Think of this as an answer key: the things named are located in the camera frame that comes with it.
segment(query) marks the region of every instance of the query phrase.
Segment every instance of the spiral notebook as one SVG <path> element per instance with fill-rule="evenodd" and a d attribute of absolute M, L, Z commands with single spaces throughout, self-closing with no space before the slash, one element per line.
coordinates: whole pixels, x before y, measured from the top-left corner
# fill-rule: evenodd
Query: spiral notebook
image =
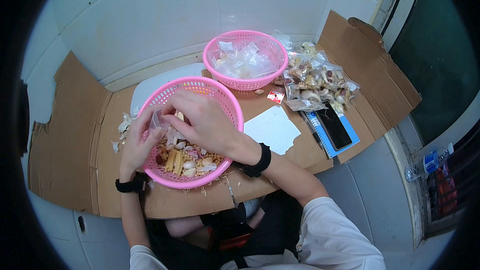
<path fill-rule="evenodd" d="M 317 133 L 318 138 L 320 139 L 320 143 L 321 143 L 322 147 L 325 149 L 325 152 L 327 153 L 329 159 L 333 158 L 334 156 L 339 155 L 340 153 L 344 152 L 348 148 L 350 148 L 353 145 L 360 142 L 360 138 L 358 137 L 357 133 L 353 129 L 350 122 L 347 120 L 347 117 L 345 117 L 345 115 L 342 114 L 342 113 L 336 113 L 338 115 L 338 118 L 340 119 L 340 122 L 343 124 L 343 127 L 346 130 L 346 133 L 348 134 L 348 136 L 350 137 L 350 139 L 352 141 L 352 143 L 350 145 L 346 146 L 343 149 L 340 149 L 340 150 L 336 151 L 333 148 L 332 143 L 330 142 L 330 139 L 327 136 L 327 133 L 325 132 L 324 128 L 322 127 L 322 125 L 320 123 L 320 120 L 317 118 L 315 113 L 314 112 L 302 112 L 302 113 L 310 121 L 310 124 L 313 127 L 313 129 L 315 130 L 315 132 Z"/>

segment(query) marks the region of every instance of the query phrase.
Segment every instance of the sleeve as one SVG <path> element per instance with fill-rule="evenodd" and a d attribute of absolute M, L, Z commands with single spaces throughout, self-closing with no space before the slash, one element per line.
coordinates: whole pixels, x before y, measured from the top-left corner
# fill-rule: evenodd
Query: sleeve
<path fill-rule="evenodd" d="M 143 245 L 130 248 L 130 270 L 168 270 L 153 254 L 153 251 Z"/>
<path fill-rule="evenodd" d="M 385 270 L 381 252 L 328 197 L 319 197 L 303 209 L 301 235 L 304 264 L 329 270 Z"/>

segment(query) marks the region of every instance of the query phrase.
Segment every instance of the cardboard box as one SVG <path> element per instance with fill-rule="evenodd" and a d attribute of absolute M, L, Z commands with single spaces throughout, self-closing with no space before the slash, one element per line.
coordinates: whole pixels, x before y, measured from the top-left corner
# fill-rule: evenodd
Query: cardboard box
<path fill-rule="evenodd" d="M 345 74 L 360 84 L 360 93 L 345 116 L 360 142 L 341 153 L 341 163 L 351 159 L 390 128 L 420 102 L 410 81 L 385 52 L 382 38 L 362 21 L 330 12 L 316 44 Z M 106 217 L 120 217 L 120 196 L 115 188 L 123 146 L 118 140 L 122 113 L 130 110 L 136 86 L 111 93 L 70 52 L 55 75 L 57 88 L 51 119 L 34 123 L 29 158 L 28 185 L 33 193 L 60 206 Z M 267 94 L 274 86 L 263 89 Z M 233 91 L 245 121 L 266 111 L 274 102 L 266 96 Z M 333 167 L 313 138 L 303 119 L 283 108 L 301 132 L 286 157 L 312 173 Z M 115 154 L 112 141 L 119 141 Z M 236 202 L 273 192 L 277 187 L 265 177 L 253 179 L 230 168 L 227 178 L 201 188 L 169 189 L 155 183 L 147 193 L 144 209 L 149 218 L 171 218 L 213 213 L 234 207 Z"/>

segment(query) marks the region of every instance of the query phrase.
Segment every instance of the black phone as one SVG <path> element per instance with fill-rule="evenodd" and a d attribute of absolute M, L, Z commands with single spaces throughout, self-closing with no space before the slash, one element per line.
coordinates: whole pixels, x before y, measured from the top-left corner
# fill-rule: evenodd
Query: black phone
<path fill-rule="evenodd" d="M 352 139 L 332 106 L 328 102 L 324 102 L 323 104 L 327 107 L 326 110 L 315 111 L 318 120 L 320 120 L 321 127 L 323 127 L 327 133 L 328 139 L 330 143 L 332 143 L 335 151 L 344 149 L 352 143 Z"/>

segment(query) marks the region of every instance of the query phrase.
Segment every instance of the pink plastic basket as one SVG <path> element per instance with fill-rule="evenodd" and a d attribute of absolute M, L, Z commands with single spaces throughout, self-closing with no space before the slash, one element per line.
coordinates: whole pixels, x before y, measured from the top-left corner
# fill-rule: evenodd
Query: pink plastic basket
<path fill-rule="evenodd" d="M 240 105 L 233 96 L 232 92 L 225 86 L 210 78 L 201 76 L 188 76 L 172 80 L 167 84 L 159 87 L 147 99 L 140 109 L 139 114 L 149 105 L 164 105 L 170 96 L 179 89 L 185 89 L 196 93 L 199 96 L 205 96 L 215 99 L 225 111 L 231 120 L 233 126 L 239 131 L 243 131 L 243 114 Z M 154 147 L 146 163 L 143 165 L 145 173 L 152 177 L 158 183 L 176 189 L 191 189 L 210 183 L 219 177 L 232 163 L 231 159 L 225 158 L 219 166 L 207 174 L 196 177 L 177 177 L 172 172 L 166 172 L 158 167 L 155 160 L 159 150 Z"/>
<path fill-rule="evenodd" d="M 265 37 L 261 38 L 261 41 L 259 41 L 258 39 L 255 40 L 255 45 L 257 45 L 260 54 L 267 55 L 272 60 L 272 62 L 278 61 L 278 63 L 275 65 L 275 67 L 278 68 L 278 71 L 274 72 L 271 75 L 254 79 L 232 78 L 230 76 L 226 76 L 215 71 L 215 65 L 212 64 L 213 62 L 207 57 L 207 52 L 217 50 L 219 48 L 217 45 L 217 39 L 225 37 L 232 38 L 233 44 L 235 44 L 235 42 L 240 43 L 242 41 L 254 41 L 258 37 Z M 217 52 L 216 54 L 214 54 L 214 57 L 215 59 L 218 59 L 219 53 Z M 213 40 L 211 40 L 207 44 L 205 50 L 203 51 L 203 63 L 207 67 L 208 71 L 210 71 L 210 73 L 212 73 L 212 75 L 215 76 L 218 81 L 220 81 L 225 86 L 241 91 L 252 91 L 266 86 L 271 81 L 273 81 L 274 78 L 282 74 L 283 70 L 285 70 L 285 68 L 287 67 L 288 62 L 289 59 L 287 51 L 285 47 L 280 44 L 279 41 L 265 33 L 254 30 L 233 30 L 222 33 L 221 35 L 213 38 Z"/>

